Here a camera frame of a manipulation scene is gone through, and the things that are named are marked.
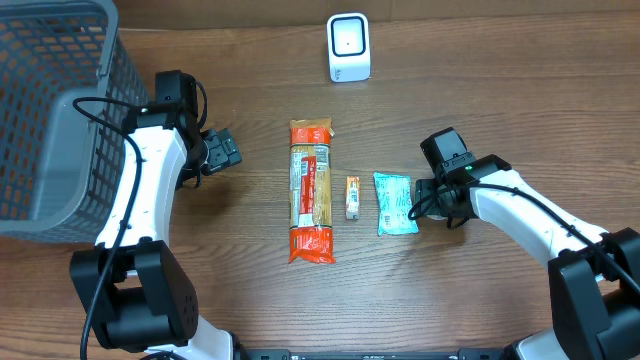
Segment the blue snack package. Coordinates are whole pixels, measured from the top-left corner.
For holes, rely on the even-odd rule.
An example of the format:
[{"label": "blue snack package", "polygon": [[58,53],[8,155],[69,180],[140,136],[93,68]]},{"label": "blue snack package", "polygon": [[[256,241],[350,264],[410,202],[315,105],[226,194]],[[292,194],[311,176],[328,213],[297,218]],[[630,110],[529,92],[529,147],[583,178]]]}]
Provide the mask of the blue snack package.
[{"label": "blue snack package", "polygon": [[380,204],[378,236],[382,234],[416,234],[418,225],[409,220],[411,209],[411,178],[375,172],[373,181]]}]

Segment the spaghetti package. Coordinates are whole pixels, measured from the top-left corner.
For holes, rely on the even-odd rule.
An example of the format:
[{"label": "spaghetti package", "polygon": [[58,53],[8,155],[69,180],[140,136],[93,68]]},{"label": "spaghetti package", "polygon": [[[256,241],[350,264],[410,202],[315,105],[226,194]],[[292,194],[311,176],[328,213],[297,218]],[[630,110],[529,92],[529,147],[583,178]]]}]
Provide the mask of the spaghetti package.
[{"label": "spaghetti package", "polygon": [[289,262],[333,264],[331,118],[292,120],[289,167]]}]

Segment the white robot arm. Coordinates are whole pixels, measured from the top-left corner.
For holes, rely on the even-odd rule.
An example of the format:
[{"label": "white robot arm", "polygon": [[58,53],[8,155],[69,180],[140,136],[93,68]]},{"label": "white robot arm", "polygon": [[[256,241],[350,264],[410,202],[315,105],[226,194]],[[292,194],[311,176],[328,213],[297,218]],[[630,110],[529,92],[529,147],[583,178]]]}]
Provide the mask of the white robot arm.
[{"label": "white robot arm", "polygon": [[[135,145],[125,142],[123,172],[111,213],[94,250],[78,251],[71,260],[71,277],[87,322],[105,348],[170,354],[174,359],[233,357],[231,334],[199,315],[195,289],[168,248],[175,191],[190,178],[197,178],[198,186],[203,175],[242,161],[227,129],[199,132],[206,112],[198,121],[196,85],[203,92],[206,109],[203,87],[180,71],[156,74],[156,97],[162,100],[130,106],[119,133],[128,135]],[[74,107],[100,122],[78,106],[91,101],[106,100],[80,98]],[[136,196],[127,218],[132,194]],[[126,226],[123,234],[121,226]],[[109,262],[111,254],[115,260]],[[128,276],[138,276],[142,287],[117,289],[114,284]],[[84,346],[81,358],[86,358]]]},{"label": "white robot arm", "polygon": [[[487,221],[549,272],[553,329],[514,343],[519,360],[629,359],[640,354],[640,235],[609,234],[542,196],[495,155],[476,160],[449,128],[422,142],[436,175],[416,182],[410,218]],[[601,296],[597,281],[620,279]]]}]

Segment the white device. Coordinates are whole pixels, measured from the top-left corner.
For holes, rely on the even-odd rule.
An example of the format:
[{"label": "white device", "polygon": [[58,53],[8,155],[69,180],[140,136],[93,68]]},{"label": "white device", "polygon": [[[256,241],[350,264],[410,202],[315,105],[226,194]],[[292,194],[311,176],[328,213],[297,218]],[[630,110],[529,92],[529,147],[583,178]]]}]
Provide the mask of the white device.
[{"label": "white device", "polygon": [[329,76],[334,82],[371,76],[369,21],[360,13],[333,15],[327,21]]}]

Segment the plastic wrapper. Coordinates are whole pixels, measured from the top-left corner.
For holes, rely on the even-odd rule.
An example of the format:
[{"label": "plastic wrapper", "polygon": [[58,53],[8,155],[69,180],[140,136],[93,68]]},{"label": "plastic wrapper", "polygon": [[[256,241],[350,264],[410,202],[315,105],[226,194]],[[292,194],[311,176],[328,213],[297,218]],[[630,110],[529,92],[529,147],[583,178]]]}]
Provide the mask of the plastic wrapper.
[{"label": "plastic wrapper", "polygon": [[331,118],[293,120],[290,128],[289,262],[332,264]]},{"label": "plastic wrapper", "polygon": [[373,173],[380,204],[378,236],[418,232],[415,220],[409,220],[411,209],[411,178],[403,175]]}]

